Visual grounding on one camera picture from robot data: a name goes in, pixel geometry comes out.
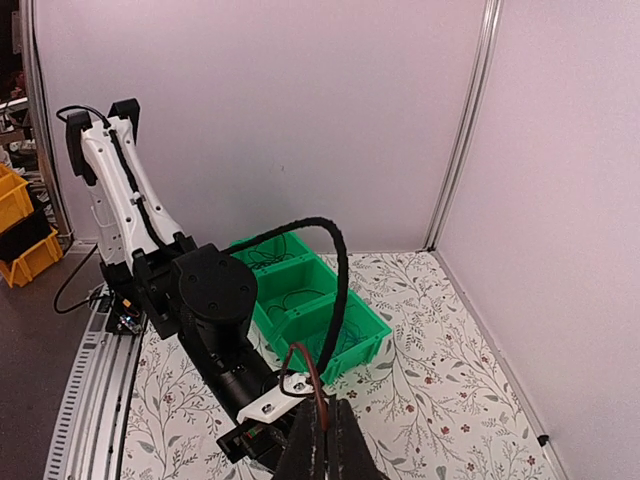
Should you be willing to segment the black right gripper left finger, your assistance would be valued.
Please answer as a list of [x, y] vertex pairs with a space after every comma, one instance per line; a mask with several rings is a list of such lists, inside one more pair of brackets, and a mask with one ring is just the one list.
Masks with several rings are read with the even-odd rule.
[[315, 401], [304, 400], [297, 409], [273, 480], [325, 478], [324, 431]]

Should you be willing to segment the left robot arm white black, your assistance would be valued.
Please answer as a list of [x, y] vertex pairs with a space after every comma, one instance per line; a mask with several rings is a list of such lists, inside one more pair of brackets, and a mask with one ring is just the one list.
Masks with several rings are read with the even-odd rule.
[[101, 244], [104, 277], [112, 290], [141, 309], [158, 335], [176, 336], [204, 384], [235, 418], [260, 398], [275, 377], [248, 339], [258, 283], [237, 254], [295, 230], [327, 231], [338, 260], [336, 298], [319, 358], [311, 374], [323, 374], [334, 354], [348, 298], [348, 258], [343, 235], [323, 217], [289, 222], [223, 250], [199, 246], [158, 201], [136, 153], [140, 105], [134, 98], [108, 113], [88, 105], [60, 108], [75, 176], [107, 215], [107, 232], [122, 251], [116, 259]]

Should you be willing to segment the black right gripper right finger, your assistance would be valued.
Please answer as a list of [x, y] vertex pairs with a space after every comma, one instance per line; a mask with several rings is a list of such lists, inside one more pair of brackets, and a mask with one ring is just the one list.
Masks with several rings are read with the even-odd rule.
[[329, 399], [329, 428], [325, 433], [325, 478], [379, 480], [385, 476], [373, 460], [351, 404]]

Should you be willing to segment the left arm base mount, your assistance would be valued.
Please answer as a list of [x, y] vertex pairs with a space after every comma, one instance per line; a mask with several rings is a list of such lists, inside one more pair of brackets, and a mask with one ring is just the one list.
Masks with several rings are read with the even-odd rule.
[[138, 335], [143, 330], [143, 314], [134, 278], [125, 262], [107, 265], [100, 270], [109, 289], [110, 310], [106, 331], [114, 335]]

